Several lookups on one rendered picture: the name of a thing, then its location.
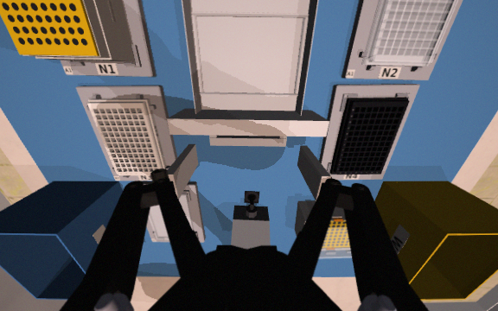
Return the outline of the black assay plate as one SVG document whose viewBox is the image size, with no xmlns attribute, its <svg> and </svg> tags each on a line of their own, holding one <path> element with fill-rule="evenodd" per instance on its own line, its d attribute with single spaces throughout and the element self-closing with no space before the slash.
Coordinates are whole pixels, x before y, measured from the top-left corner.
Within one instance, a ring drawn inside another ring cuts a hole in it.
<svg viewBox="0 0 498 311">
<path fill-rule="evenodd" d="M 347 98 L 330 173 L 381 175 L 408 99 Z"/>
</svg>

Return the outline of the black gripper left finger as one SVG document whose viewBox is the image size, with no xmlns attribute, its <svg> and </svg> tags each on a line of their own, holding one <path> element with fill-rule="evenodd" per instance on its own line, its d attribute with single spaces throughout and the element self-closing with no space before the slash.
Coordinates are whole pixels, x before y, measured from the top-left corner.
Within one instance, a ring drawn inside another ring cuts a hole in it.
<svg viewBox="0 0 498 311">
<path fill-rule="evenodd" d="M 189 144 L 168 170 L 150 173 L 153 183 L 124 187 L 82 282 L 60 311 L 134 311 L 150 207 L 158 203 L 189 310 L 227 311 L 225 292 L 179 201 L 197 166 L 196 146 Z"/>
</svg>

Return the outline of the blue bench mat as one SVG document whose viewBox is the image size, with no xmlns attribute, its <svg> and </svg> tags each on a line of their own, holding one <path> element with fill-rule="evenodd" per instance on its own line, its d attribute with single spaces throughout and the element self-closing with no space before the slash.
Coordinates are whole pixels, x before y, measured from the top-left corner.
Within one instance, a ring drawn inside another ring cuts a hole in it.
<svg viewBox="0 0 498 311">
<path fill-rule="evenodd" d="M 420 84 L 382 180 L 452 182 L 498 112 L 498 0 L 463 0 L 428 80 L 343 79 L 360 0 L 319 0 L 303 111 L 328 118 L 334 85 Z M 47 180 L 115 181 L 76 86 L 162 86 L 169 117 L 194 109 L 182 0 L 142 0 L 156 77 L 66 75 L 60 60 L 18 53 L 0 16 L 0 108 Z M 267 206 L 271 245 L 289 254 L 298 201 L 315 200 L 298 166 L 300 146 L 320 159 L 323 136 L 286 147 L 210 146 L 209 135 L 173 135 L 177 157 L 195 144 L 205 254 L 231 245 L 245 191 Z M 169 242 L 146 228 L 137 276 L 180 277 Z"/>
</svg>

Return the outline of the white assay plate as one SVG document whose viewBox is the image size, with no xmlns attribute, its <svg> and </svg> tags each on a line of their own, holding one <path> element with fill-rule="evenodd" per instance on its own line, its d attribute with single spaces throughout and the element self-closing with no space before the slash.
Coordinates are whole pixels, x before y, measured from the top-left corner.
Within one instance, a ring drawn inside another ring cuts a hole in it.
<svg viewBox="0 0 498 311">
<path fill-rule="evenodd" d="M 116 174 L 150 175 L 167 167 L 149 99 L 90 99 L 87 104 Z"/>
</svg>

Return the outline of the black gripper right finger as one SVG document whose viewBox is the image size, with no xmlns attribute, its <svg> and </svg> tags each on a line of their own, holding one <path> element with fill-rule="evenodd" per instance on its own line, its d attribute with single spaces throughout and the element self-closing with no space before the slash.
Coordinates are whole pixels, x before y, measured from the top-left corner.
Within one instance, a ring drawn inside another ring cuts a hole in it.
<svg viewBox="0 0 498 311">
<path fill-rule="evenodd" d="M 265 311 L 303 310 L 335 207 L 344 209 L 357 311 L 429 311 L 406 278 L 369 188 L 343 186 L 308 146 L 300 146 L 297 166 L 316 202 L 267 293 Z"/>
</svg>

